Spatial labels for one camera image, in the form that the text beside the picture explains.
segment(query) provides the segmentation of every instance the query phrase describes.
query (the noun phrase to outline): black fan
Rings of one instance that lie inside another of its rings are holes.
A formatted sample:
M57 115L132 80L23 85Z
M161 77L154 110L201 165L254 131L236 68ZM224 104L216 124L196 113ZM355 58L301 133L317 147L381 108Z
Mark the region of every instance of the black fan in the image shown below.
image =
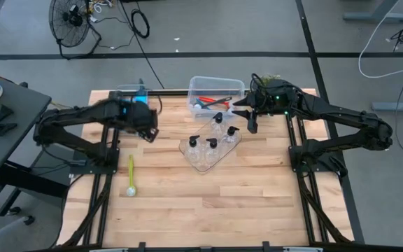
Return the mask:
M52 0L49 6L49 26L59 45L60 55L68 60L91 55L102 40L100 33L90 24L88 0ZM62 46L72 48L80 45L85 40L88 29L99 37L91 51L75 57L63 56Z

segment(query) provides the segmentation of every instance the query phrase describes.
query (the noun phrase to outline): black desk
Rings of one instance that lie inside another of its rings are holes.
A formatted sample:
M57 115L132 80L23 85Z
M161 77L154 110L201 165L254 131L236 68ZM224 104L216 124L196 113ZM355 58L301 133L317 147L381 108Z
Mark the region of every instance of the black desk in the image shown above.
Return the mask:
M17 123L17 127L0 136L0 192L8 184L19 188L62 197L67 186L30 174L31 169L8 161L12 152L47 109L51 98L0 78L3 94L1 105L14 111L0 123Z

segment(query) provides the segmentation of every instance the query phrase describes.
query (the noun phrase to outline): yellow spoon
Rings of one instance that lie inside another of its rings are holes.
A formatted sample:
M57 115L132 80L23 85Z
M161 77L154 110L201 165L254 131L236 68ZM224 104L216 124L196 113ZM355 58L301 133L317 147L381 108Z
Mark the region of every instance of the yellow spoon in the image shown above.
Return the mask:
M133 155L129 155L129 177L130 184L127 189L127 196L133 197L136 194L136 187L133 185Z

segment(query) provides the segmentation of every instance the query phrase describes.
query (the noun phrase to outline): fan grille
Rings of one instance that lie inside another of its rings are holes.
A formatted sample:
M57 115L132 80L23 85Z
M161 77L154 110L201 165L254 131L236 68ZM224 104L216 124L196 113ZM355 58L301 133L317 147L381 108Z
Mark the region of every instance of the fan grille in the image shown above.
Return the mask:
M52 0L49 7L49 26L52 35L62 46L80 45L90 28L86 0Z

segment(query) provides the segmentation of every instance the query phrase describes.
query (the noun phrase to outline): wooden work surface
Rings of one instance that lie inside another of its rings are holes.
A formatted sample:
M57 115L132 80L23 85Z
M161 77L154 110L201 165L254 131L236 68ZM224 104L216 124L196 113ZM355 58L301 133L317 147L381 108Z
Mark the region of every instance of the wooden work surface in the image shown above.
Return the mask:
M315 94L314 89L304 91ZM90 104L107 97L108 91L92 91ZM259 118L257 134L247 131L244 118L229 120L240 128L242 142L210 172L200 175L178 145L206 121L195 122L186 108L186 97L163 97L162 103L160 133L154 143L120 134L119 170L111 187L104 247L137 247L139 242L146 242L147 247L261 246L263 241L272 246L308 244L297 179L290 168L284 116ZM297 143L301 143L293 122ZM327 137L322 120L304 124L308 138ZM99 124L85 125L83 137L100 141L101 131ZM129 154L134 155L135 197L126 195ZM70 189L58 244L85 217L93 178L86 175ZM316 179L325 213L352 239L337 177L318 172ZM319 241L314 213L312 220ZM92 241L98 222L97 216Z

